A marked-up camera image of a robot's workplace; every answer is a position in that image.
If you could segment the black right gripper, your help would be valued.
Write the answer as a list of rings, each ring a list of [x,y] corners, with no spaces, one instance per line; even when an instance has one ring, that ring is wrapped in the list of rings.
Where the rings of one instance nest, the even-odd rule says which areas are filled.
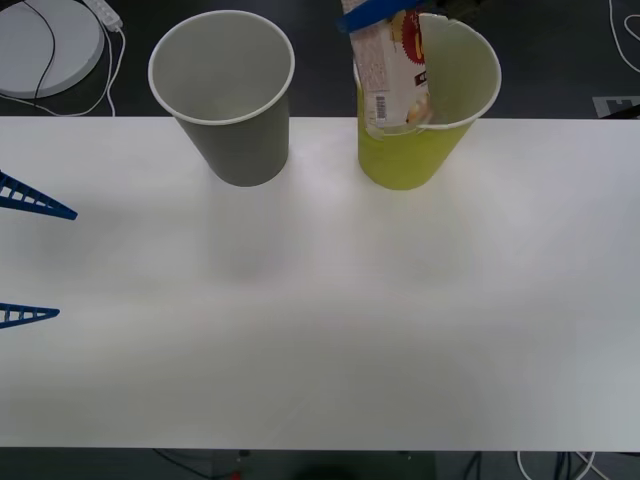
[[[339,31],[352,33],[392,17],[401,10],[411,10],[425,4],[426,1],[419,0],[367,0],[344,13],[336,25]],[[466,24],[474,23],[482,6],[482,0],[435,0],[438,14]]]

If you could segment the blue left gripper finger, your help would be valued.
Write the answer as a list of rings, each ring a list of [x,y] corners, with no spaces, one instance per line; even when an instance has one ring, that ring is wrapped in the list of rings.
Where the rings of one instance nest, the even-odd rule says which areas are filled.
[[[18,305],[1,303],[1,329],[8,329],[27,325],[43,320],[55,318],[60,311],[54,308],[36,307],[28,305]]]
[[[1,173],[1,207],[66,220],[77,218],[74,210],[4,172]]]

